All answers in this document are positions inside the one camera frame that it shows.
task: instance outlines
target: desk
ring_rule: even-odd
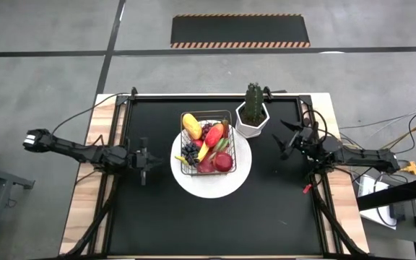
[[[276,95],[297,95],[297,94],[276,94]],[[312,93],[304,94],[310,95],[312,98],[313,109],[319,111],[325,118],[328,130],[330,133],[339,137],[339,130],[337,120],[334,115],[332,107],[332,100],[328,93]],[[98,95],[96,103],[99,103],[106,99],[109,95]],[[109,132],[111,130],[111,122],[113,112],[115,109],[116,99],[114,97],[106,100],[103,104],[96,107],[92,113],[92,120],[90,122],[89,131],[87,134],[87,144],[93,143],[101,134],[104,140],[108,140]],[[117,132],[115,136],[115,144],[118,143],[121,136],[121,127],[124,117],[124,110],[118,115]],[[322,122],[319,117],[316,117],[320,124]],[[92,166],[88,164],[81,164],[77,174],[77,178],[87,175],[92,172]],[[81,238],[87,227],[91,223],[96,201],[98,198],[98,189],[100,185],[100,173],[94,173],[89,178],[84,179],[79,183],[73,193],[69,215],[67,217],[64,236],[62,238],[61,247],[59,253],[66,253],[70,250],[74,244]],[[334,203],[336,216],[342,227],[346,230],[351,239],[356,244],[368,252],[368,244],[365,239],[365,233],[362,226],[362,221],[359,215],[359,209],[357,206],[355,193],[353,191],[350,177],[346,173],[334,171],[328,174],[329,185],[331,190],[331,197]],[[105,227],[104,219],[101,224],[101,228],[98,232],[96,241],[96,251],[100,251],[102,248],[103,234]],[[329,242],[329,250],[334,252],[332,229],[327,221],[324,221],[326,230],[326,237]]]

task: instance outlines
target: black metal frame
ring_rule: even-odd
[[[135,102],[138,102],[139,100],[145,100],[146,102],[165,102],[165,101],[174,102],[175,100],[194,100],[194,101],[197,101],[197,100],[200,100],[200,101],[232,100],[232,101],[240,102],[244,99],[244,96],[242,95],[239,95],[239,96],[235,96],[235,95],[161,95],[161,96],[142,95],[142,96],[139,96],[136,94],[137,94],[137,91],[135,88],[133,88],[133,90],[131,91],[131,95],[117,96],[116,103],[115,103],[115,110],[113,112],[112,126],[110,128],[109,144],[112,144],[115,139],[118,120],[119,120],[118,115],[122,109],[123,104],[126,104],[126,108],[125,108],[125,115],[123,119],[123,128],[121,130],[122,135],[121,135],[119,144],[124,145],[126,147],[127,142],[128,142],[128,139],[126,138],[126,133],[129,130],[129,122],[131,121],[132,107],[135,104]],[[266,98],[265,101],[267,102],[272,102],[273,99],[295,100],[297,104],[297,110],[298,110],[297,117],[300,119],[299,123],[301,124],[303,124],[303,109],[301,107],[301,102],[303,102],[308,107],[308,109],[312,109],[311,96],[308,96],[308,95],[296,95],[296,96],[267,95],[265,96],[265,98]],[[311,121],[315,120],[315,117],[313,116],[313,114],[310,115],[310,118],[311,118]],[[329,210],[331,211],[331,213],[334,215],[335,210],[334,210],[334,205],[332,201],[332,195],[331,195],[330,188],[329,188],[329,181],[326,175],[323,175],[322,178],[323,178],[322,183],[324,185],[325,202],[329,206]],[[118,185],[117,178],[113,179],[112,185],[113,186]],[[99,194],[97,197],[95,215],[98,213],[98,210],[101,208],[101,205],[103,203],[106,186],[107,186],[107,176],[103,175],[103,177],[101,178],[100,186],[99,186]],[[326,239],[324,219],[319,208],[315,205],[314,199],[313,199],[313,208],[314,208],[314,214],[315,214],[315,219],[316,219],[316,224],[317,224],[317,229],[318,229],[318,234],[319,234],[319,240],[321,244],[321,250],[323,254],[327,254],[329,252],[329,247],[328,247],[328,241]],[[111,232],[113,229],[112,219],[113,219],[113,208],[110,209],[108,216],[106,218],[107,221],[105,224],[104,241],[103,241],[103,246],[101,248],[100,254],[108,255],[108,252],[110,250]],[[94,235],[94,238],[90,242],[90,245],[87,251],[88,254],[95,253],[96,236],[97,236],[97,233]],[[333,231],[333,236],[334,236],[334,244],[337,250],[337,254],[342,254],[341,240],[339,239],[337,232],[335,230]]]

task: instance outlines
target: white pot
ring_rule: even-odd
[[[260,135],[261,130],[266,126],[267,121],[269,120],[269,113],[267,112],[266,106],[263,103],[263,111],[266,114],[266,119],[259,125],[259,126],[249,126],[247,124],[242,123],[240,117],[240,110],[245,105],[245,102],[241,103],[237,109],[235,109],[235,113],[237,114],[237,122],[235,122],[235,129],[237,129],[238,133],[240,133],[245,138],[257,137]]]

